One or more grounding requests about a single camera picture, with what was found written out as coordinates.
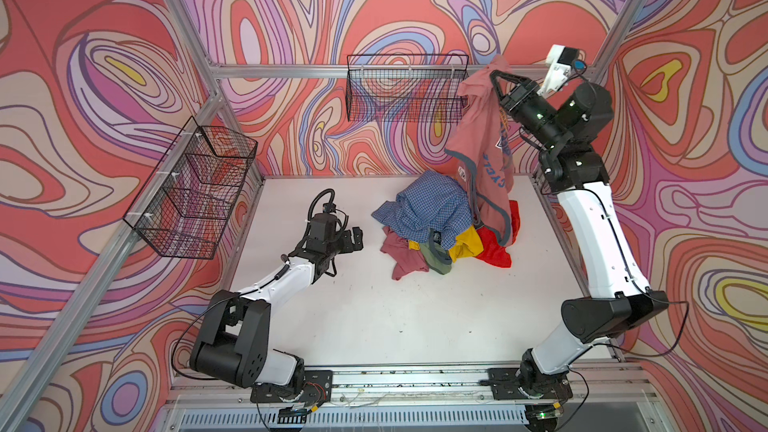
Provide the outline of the pink hooded sweatshirt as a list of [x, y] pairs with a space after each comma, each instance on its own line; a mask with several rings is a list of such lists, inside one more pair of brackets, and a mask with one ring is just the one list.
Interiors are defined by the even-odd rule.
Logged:
[[510, 70], [507, 60], [497, 55], [459, 84], [457, 95], [464, 100], [462, 118], [445, 146], [446, 154], [456, 161], [455, 180], [467, 192], [474, 225], [494, 233], [503, 247], [514, 241], [509, 205], [514, 171], [507, 123], [491, 74]]

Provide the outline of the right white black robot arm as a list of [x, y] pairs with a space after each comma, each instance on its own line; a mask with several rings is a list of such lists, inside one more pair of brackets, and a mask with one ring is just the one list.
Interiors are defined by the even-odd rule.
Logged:
[[563, 302], [560, 323], [524, 353], [513, 380], [523, 395], [540, 398], [562, 385], [587, 351], [645, 324], [670, 302], [640, 271], [609, 174], [592, 146], [614, 118], [611, 94], [585, 81], [554, 108], [531, 79], [494, 71], [490, 80], [501, 110], [537, 141], [544, 179], [570, 221], [587, 272], [588, 296]]

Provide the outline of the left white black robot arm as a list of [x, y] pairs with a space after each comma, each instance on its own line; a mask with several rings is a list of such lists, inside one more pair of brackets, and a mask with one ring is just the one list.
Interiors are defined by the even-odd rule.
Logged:
[[361, 228], [350, 228], [333, 213], [309, 219], [278, 269], [238, 292], [214, 295], [189, 358], [192, 371], [241, 388], [272, 385], [299, 393], [304, 361], [269, 345], [272, 313], [322, 276], [335, 275], [336, 257], [362, 250], [363, 237]]

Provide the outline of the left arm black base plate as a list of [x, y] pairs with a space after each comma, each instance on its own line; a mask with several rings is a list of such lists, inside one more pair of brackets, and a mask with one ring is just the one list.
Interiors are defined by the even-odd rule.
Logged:
[[301, 370], [286, 385], [259, 383], [252, 388], [250, 402], [261, 404], [323, 404], [332, 397], [333, 371]]

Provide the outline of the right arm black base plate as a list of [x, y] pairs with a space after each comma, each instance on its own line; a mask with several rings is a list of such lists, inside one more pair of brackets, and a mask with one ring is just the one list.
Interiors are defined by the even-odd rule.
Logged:
[[489, 387], [495, 400], [568, 401], [573, 397], [569, 379], [565, 373], [541, 374], [524, 366], [490, 368], [480, 386]]

